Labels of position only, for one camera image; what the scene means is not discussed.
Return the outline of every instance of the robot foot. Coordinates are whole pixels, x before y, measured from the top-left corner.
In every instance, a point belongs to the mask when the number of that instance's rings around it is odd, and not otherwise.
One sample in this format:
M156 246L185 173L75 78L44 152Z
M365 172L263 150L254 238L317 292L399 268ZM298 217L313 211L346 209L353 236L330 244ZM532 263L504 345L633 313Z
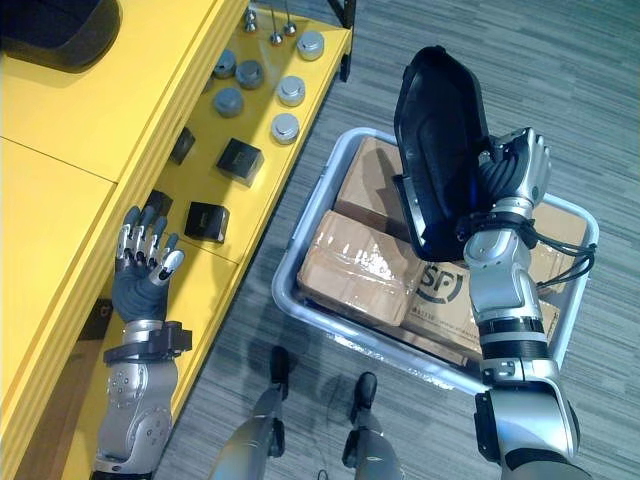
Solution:
M276 346L271 350L271 383L282 388L282 400L289 395L289 352Z
M358 378L358 382L356 383L356 387L353 390L353 406L351 407L351 414L349 415L351 423L356 422L359 410L371 409L377 388L378 379L375 374L371 372L364 372L360 375L360 378Z

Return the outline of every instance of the robot leg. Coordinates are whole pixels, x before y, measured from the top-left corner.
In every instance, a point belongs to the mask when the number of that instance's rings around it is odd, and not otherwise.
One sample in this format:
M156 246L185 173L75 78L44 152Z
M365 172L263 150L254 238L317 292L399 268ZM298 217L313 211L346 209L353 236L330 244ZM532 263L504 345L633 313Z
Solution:
M377 379L371 372L363 373L358 379L351 411L353 430L349 433L342 462L346 467L356 469L356 480L402 480L404 473L400 462L371 413L376 387Z
M227 441L213 466L210 480L260 480L268 457L284 453L282 401L288 393L289 359L284 348L271 353L271 386Z

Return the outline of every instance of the gray glove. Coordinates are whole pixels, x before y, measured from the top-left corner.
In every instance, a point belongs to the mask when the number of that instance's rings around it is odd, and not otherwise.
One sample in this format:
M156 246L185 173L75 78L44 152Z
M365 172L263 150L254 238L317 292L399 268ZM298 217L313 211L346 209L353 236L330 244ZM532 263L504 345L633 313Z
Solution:
M125 323L166 319L169 280L184 260L184 252L175 250L178 243L175 233L169 235L165 248L160 249L167 219L158 217L151 234L149 225L154 215L150 206L142 213L138 207L132 207L118 234L112 301Z

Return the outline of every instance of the sf logo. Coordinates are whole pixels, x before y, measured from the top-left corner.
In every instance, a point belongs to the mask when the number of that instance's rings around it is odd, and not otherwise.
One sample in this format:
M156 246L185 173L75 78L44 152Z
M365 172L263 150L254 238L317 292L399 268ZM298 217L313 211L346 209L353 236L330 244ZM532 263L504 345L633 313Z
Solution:
M449 303L458 296L462 289L463 276L445 270L436 265L428 265L418 288L418 296L432 303Z

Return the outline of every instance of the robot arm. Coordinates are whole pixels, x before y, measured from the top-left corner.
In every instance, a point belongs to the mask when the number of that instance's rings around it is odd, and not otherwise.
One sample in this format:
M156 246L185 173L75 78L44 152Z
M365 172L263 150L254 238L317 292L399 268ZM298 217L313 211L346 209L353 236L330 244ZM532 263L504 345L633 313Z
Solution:
M113 304L125 322L123 343L107 350L109 406L100 428L95 480L150 479L171 431L171 396L178 380L173 358L191 349L191 332L165 322L169 280L184 259L178 237L160 239L167 220L151 207L133 207L120 228Z
M580 431L548 352L531 257L519 225L531 220L550 174L549 150L530 129L480 154L495 200L486 224L465 245L471 300L480 333L483 382L476 396L478 448L502 466L503 480L591 478L569 463Z

